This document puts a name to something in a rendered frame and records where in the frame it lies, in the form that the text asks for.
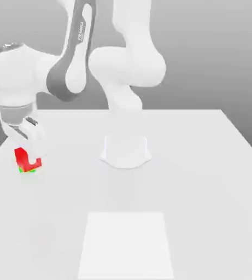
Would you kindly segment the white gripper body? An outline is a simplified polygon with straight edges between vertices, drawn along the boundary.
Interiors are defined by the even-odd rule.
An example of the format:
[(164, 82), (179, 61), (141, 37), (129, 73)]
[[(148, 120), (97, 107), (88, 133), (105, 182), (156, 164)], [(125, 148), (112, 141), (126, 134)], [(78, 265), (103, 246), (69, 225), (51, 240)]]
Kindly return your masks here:
[(22, 122), (18, 126), (10, 126), (3, 122), (2, 128), (17, 147), (22, 147), (27, 152), (29, 162), (36, 162), (46, 155), (44, 131), (40, 124)]

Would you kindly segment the small red cube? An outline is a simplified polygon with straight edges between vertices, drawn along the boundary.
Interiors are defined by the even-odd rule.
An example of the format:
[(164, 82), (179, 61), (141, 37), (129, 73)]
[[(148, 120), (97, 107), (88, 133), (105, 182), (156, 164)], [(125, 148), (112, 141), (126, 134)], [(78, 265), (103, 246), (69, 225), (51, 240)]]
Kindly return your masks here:
[(31, 164), (28, 160), (27, 152), (21, 147), (14, 149), (14, 153), (18, 167), (21, 167), (24, 171), (37, 169), (42, 166), (41, 158), (37, 158), (36, 162)]

